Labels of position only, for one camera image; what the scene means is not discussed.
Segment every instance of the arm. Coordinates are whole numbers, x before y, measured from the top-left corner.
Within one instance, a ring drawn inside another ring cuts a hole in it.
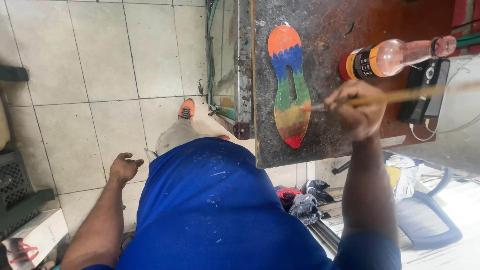
[[[80,270],[95,264],[114,268],[117,264],[123,235],[121,192],[144,163],[126,160],[131,157],[130,153],[121,153],[113,161],[108,183],[75,234],[63,258],[62,269]]]
[[[378,95],[382,91],[364,81],[345,82],[326,101],[353,140],[352,158],[342,196],[342,238],[360,231],[378,233],[398,244],[398,224],[392,188],[380,144],[380,123],[385,106],[374,103],[352,107],[348,98]]]

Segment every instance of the bottle label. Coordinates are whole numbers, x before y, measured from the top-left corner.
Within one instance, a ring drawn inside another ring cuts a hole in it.
[[[361,80],[369,77],[385,77],[377,67],[378,48],[383,44],[354,50],[347,58],[347,73],[353,80]]]

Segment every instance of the blue paint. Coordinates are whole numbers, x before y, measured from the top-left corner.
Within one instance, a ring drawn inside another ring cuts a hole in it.
[[[294,74],[302,73],[302,52],[298,44],[295,44],[295,47],[290,47],[288,50],[286,49],[284,52],[278,52],[278,55],[274,53],[273,57],[270,57],[270,60],[272,61],[273,69],[279,82],[281,82],[282,79],[287,79],[286,66],[290,66]]]

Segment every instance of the shoelace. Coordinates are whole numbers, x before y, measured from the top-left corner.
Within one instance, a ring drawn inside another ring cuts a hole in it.
[[[190,119],[190,108],[181,108],[181,118],[183,119],[187,119],[189,120]]]

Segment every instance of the plastic bottle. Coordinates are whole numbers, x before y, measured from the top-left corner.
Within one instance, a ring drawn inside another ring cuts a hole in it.
[[[407,43],[399,39],[389,39],[344,54],[338,71],[344,80],[393,76],[406,66],[434,57],[445,57],[455,48],[456,39],[453,36]]]

